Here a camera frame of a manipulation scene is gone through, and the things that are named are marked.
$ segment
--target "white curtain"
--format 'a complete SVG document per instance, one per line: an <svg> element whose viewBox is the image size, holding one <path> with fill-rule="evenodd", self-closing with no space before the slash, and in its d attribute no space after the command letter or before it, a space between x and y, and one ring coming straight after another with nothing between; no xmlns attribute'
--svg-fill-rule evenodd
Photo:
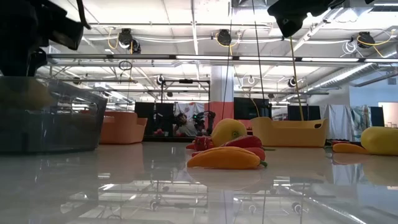
<svg viewBox="0 0 398 224"><path fill-rule="evenodd" d="M198 114L205 111L204 103L177 103L175 105L175 113L177 116L179 113L183 113L187 116L187 120L191 120L194 114Z"/></svg>
<svg viewBox="0 0 398 224"><path fill-rule="evenodd" d="M320 107L321 118L329 119L327 139L353 140L351 134L351 110L346 105L327 105Z"/></svg>

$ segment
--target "toy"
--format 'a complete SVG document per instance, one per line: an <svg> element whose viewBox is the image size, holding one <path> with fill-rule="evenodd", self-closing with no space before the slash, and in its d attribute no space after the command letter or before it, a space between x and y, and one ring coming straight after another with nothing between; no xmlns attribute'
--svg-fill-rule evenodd
<svg viewBox="0 0 398 224"><path fill-rule="evenodd" d="M258 165L267 167L254 153L239 147L217 147L197 154L187 162L187 167L215 169L255 169Z"/></svg>

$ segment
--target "clear plastic bin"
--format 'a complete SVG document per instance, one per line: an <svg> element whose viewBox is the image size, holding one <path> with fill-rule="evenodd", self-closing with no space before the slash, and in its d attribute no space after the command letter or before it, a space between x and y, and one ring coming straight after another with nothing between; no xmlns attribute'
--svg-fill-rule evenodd
<svg viewBox="0 0 398 224"><path fill-rule="evenodd" d="M57 80L0 77L0 153L94 150L106 99Z"/></svg>

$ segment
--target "yellow cable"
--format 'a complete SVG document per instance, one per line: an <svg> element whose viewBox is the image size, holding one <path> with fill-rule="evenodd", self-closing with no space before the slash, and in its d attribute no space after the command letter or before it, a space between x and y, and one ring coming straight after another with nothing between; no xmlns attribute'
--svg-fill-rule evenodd
<svg viewBox="0 0 398 224"><path fill-rule="evenodd" d="M294 81L296 82L296 92L297 92L297 97L298 97L298 105L300 106L300 116L301 116L301 120L304 121L303 108L301 107L301 100L300 100L300 93L299 93L299 84L297 83L297 72L296 72L296 63L294 61L294 49L293 49L292 36L290 36L290 49L292 50Z"/></svg>
<svg viewBox="0 0 398 224"><path fill-rule="evenodd" d="M109 30L109 36L108 37L111 37L111 33L112 33L112 30ZM119 44L119 33L118 33L118 37L116 38L116 45L114 47L111 45L110 39L108 39L108 45L109 45L110 48L116 49L118 47L118 44Z"/></svg>
<svg viewBox="0 0 398 224"><path fill-rule="evenodd" d="M378 44L370 44L370 43L366 43L366 42L360 41L360 40L359 40L359 38L361 37L360 35L356 38L356 40L357 40L359 43L361 43L361 44L366 44L366 45L369 45L369 46L379 46L379 45L386 44L386 43L390 42L390 40L392 39L392 35L393 35L393 34L394 34L394 31L391 32L390 38L389 38L388 40L386 40L386 41L384 41L384 42L381 42L381 43L378 43Z"/></svg>
<svg viewBox="0 0 398 224"><path fill-rule="evenodd" d="M132 54L132 47L133 47L133 44L132 44L132 40L131 40L130 54Z"/></svg>
<svg viewBox="0 0 398 224"><path fill-rule="evenodd" d="M375 46L373 46L373 48L376 50L376 52L380 55L380 57L382 57L382 58L384 58L384 56L380 53L380 51L375 47Z"/></svg>
<svg viewBox="0 0 398 224"><path fill-rule="evenodd" d="M256 102L254 102L254 100L252 98L250 98L250 100L253 102L254 106L256 107L257 110L257 117L260 117L260 113L259 113L259 108L256 105Z"/></svg>

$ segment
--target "orange plastic tub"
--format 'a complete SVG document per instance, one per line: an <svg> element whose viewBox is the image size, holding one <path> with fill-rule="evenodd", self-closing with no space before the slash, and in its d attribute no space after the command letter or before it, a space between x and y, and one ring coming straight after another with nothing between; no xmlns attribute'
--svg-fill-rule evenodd
<svg viewBox="0 0 398 224"><path fill-rule="evenodd" d="M263 146L323 147L328 131L328 120L273 121L268 117L251 120L253 135Z"/></svg>

